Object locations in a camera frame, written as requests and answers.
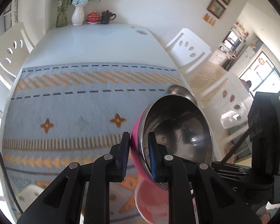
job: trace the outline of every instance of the vase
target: vase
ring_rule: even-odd
[[[67,7],[69,0],[57,0],[57,19],[56,27],[63,27],[67,25]]]
[[[72,15],[73,26],[80,26],[84,22],[85,14],[84,14],[83,7],[84,7],[83,4],[75,5],[75,10],[74,10],[74,13]]]

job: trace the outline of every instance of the hand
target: hand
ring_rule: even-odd
[[[270,221],[270,215],[267,210],[265,210],[265,212],[259,218],[262,224],[267,224]]]

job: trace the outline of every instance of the stainless steel bowl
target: stainless steel bowl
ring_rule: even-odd
[[[213,141],[208,123],[200,109],[188,98],[166,94],[144,111],[138,129],[138,150],[142,166],[150,177],[147,136],[153,131],[168,153],[197,163],[211,164]],[[157,183],[163,189],[165,184]]]

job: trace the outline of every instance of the black mug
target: black mug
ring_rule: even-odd
[[[109,10],[102,12],[102,20],[101,23],[102,24],[109,24],[109,22],[111,20],[114,20],[116,18],[116,14],[115,13],[111,13],[109,12]]]

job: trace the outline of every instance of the white tabletop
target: white tabletop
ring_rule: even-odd
[[[119,23],[53,27],[23,67],[75,62],[143,63],[176,68],[147,28]]]

